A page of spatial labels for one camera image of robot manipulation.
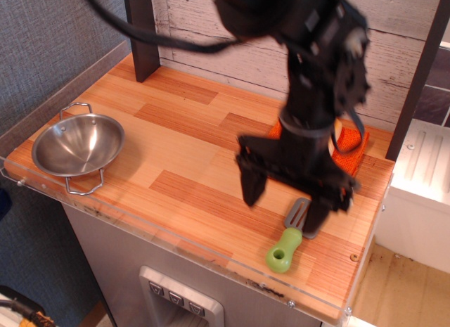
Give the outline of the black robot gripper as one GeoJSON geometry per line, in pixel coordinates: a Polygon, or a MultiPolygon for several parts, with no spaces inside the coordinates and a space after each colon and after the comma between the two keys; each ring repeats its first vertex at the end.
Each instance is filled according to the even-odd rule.
{"type": "Polygon", "coordinates": [[[328,151],[328,138],[302,137],[282,129],[279,139],[238,137],[236,162],[244,202],[252,207],[270,177],[311,196],[304,235],[317,235],[329,212],[348,210],[356,179],[339,168],[328,151]]]}

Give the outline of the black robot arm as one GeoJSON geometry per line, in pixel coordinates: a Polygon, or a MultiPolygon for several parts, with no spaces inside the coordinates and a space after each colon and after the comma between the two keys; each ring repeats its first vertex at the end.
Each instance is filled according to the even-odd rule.
{"type": "Polygon", "coordinates": [[[311,196],[303,232],[313,238],[332,211],[347,210],[357,183],[329,147],[334,123],[364,103],[366,19],[346,0],[214,0],[224,27],[240,41],[273,37],[288,50],[289,94],[278,139],[239,137],[244,201],[254,205],[273,178],[311,196]]]}

